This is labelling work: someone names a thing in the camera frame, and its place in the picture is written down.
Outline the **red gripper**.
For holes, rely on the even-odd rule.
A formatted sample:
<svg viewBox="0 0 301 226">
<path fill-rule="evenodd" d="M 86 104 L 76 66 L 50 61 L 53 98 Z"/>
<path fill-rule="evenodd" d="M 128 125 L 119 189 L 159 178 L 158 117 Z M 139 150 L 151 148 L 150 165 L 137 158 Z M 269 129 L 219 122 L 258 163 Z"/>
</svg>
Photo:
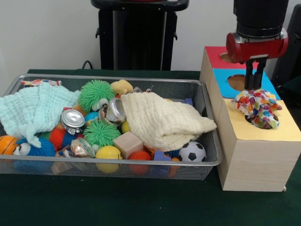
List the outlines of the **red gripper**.
<svg viewBox="0 0 301 226">
<path fill-rule="evenodd" d="M 267 59 L 281 57 L 287 50 L 289 37 L 286 29 L 275 38 L 243 38 L 238 33 L 229 33 L 226 38 L 228 56 L 236 63 L 246 62 L 245 89 L 260 89 Z M 258 63 L 253 75 L 253 61 Z"/>
</svg>

